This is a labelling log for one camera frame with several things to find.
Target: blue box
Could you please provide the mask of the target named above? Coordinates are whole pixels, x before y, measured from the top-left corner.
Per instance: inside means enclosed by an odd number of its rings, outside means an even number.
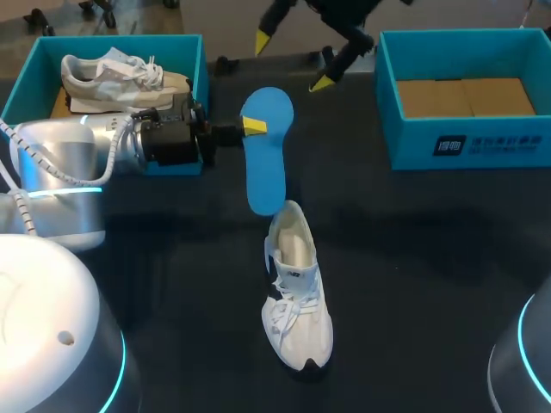
[[[485,77],[520,78],[537,116],[404,116],[398,81]],[[375,87],[393,170],[551,166],[551,42],[539,28],[384,32]]]
[[[41,37],[28,55],[15,83],[2,119],[10,125],[30,120],[48,119],[61,88],[61,59],[66,54],[81,59],[97,59],[111,47],[131,56],[155,63],[166,71],[181,73],[193,80],[193,97],[208,110],[208,74],[200,35],[137,35]],[[147,175],[198,175],[201,165],[159,167],[148,165]]]

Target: blue insole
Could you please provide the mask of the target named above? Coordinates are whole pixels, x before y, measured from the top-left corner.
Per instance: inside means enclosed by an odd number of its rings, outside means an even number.
[[[294,118],[293,103],[277,88],[262,88],[249,96],[241,115],[263,120],[268,133],[243,139],[247,199],[254,213],[273,215],[285,202],[283,140]]]

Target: shoe tongue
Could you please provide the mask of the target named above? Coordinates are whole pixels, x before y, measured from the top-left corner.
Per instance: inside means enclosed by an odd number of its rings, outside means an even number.
[[[97,64],[96,77],[99,77],[106,69],[111,69],[124,76],[135,74],[134,66],[112,59],[101,59]]]
[[[109,59],[109,60],[114,60],[115,62],[124,63],[128,61],[129,57],[130,56],[121,52],[119,49],[115,49],[114,47],[111,47],[109,51],[105,53],[105,55],[102,57],[102,59]]]
[[[318,271],[317,262],[308,268],[287,265],[281,262],[281,252],[277,250],[274,254],[274,264],[277,273],[283,280],[283,285],[291,290],[295,297],[300,298],[300,296],[310,291],[310,287]]]

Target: shoe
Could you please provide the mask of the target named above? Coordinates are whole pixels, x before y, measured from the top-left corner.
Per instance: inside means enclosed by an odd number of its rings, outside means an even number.
[[[63,57],[61,79],[70,110],[80,114],[164,110],[172,107],[173,95],[189,93],[184,75],[163,71],[153,57],[146,63],[114,47],[95,60]]]
[[[264,242],[269,295],[262,321],[279,358],[297,372],[319,370],[331,357],[333,327],[316,248],[300,206],[285,201]]]

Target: white cylindrical robot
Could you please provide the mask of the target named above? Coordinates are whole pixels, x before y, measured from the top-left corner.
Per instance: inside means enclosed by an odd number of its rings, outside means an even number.
[[[0,412],[139,412],[136,363],[88,269],[40,237],[0,235],[0,251]]]
[[[551,279],[495,345],[488,391],[498,413],[551,412]]]

